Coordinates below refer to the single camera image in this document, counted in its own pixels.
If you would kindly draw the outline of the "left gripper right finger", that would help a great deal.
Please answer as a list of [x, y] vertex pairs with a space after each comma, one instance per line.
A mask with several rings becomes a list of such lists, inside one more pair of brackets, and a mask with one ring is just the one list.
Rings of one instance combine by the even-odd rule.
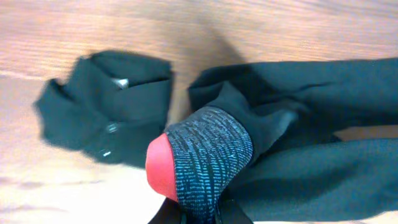
[[216, 224], [254, 224], [225, 189], [218, 200]]

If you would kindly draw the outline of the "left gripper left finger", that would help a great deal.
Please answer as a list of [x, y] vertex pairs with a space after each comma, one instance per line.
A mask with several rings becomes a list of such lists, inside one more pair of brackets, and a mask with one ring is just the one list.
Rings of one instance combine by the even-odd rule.
[[179, 204], [169, 198], [166, 198], [148, 224], [186, 224], [187, 216], [181, 210]]

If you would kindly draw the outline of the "black leggings with grey waistband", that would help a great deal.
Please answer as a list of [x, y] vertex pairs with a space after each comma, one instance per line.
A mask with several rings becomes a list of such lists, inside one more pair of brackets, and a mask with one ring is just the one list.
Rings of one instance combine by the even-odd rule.
[[360, 220], [397, 209], [397, 139], [342, 141], [397, 123], [397, 59], [261, 62], [205, 70], [192, 114], [147, 150], [149, 185], [189, 223], [225, 189], [252, 221]]

